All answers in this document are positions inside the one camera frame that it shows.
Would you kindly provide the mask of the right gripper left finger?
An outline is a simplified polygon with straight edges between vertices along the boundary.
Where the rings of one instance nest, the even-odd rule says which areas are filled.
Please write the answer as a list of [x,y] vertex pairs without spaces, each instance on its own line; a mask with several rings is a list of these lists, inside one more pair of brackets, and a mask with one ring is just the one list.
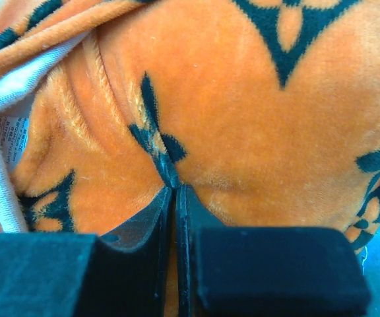
[[0,316],[161,316],[172,192],[111,232],[0,233]]

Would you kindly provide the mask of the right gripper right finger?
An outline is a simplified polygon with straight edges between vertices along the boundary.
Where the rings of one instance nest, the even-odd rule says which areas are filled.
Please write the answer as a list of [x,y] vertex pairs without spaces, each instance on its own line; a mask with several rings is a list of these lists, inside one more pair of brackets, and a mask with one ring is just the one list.
[[175,208],[180,316],[364,316],[371,291],[344,235],[228,227],[191,186]]

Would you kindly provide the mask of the orange patterned pillowcase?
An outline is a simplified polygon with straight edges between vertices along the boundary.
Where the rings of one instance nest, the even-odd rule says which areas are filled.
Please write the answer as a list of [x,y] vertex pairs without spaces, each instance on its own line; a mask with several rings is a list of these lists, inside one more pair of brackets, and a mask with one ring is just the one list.
[[380,1],[0,1],[39,82],[9,172],[27,232],[105,234],[163,188],[227,225],[380,227]]

